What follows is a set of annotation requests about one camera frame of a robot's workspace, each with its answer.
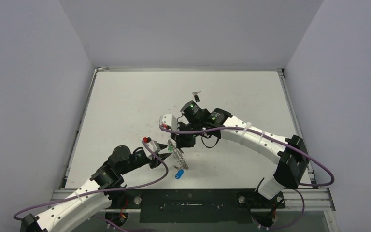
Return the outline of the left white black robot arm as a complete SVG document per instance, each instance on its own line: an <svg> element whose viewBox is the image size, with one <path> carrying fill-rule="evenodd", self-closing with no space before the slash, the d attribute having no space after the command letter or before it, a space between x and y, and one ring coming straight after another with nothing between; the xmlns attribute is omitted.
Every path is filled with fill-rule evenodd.
<svg viewBox="0 0 371 232"><path fill-rule="evenodd" d="M22 232L71 232L97 212L109 208L114 201L124 199L125 192L135 187L124 187L123 175L148 165L156 168L170 153L159 154L168 148L154 140L131 151L125 145L117 146L91 177L66 199L47 203L49 209L37 215L28 214L21 221Z"/></svg>

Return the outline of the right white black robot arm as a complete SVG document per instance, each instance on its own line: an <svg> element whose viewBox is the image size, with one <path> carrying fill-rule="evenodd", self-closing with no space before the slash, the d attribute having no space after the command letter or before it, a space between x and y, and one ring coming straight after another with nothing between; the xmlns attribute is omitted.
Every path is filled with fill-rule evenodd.
<svg viewBox="0 0 371 232"><path fill-rule="evenodd" d="M213 111L200 108L189 101L180 110L187 123L180 122L173 115L164 115L161 125L172 130L171 138L177 148L195 145L196 137L224 139L245 146L276 164L276 170L260 181L256 192L267 200L274 198L283 189L296 189L307 172L309 159L301 137L283 137L254 127L232 113L220 108Z"/></svg>

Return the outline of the key with blue tag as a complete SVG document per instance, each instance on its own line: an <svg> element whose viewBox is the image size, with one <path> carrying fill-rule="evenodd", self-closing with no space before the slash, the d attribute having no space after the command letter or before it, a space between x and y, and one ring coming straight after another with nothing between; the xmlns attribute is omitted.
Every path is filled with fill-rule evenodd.
<svg viewBox="0 0 371 232"><path fill-rule="evenodd" d="M175 179L180 179L183 174L184 174L184 170L183 169L177 170L177 173L175 174Z"/></svg>

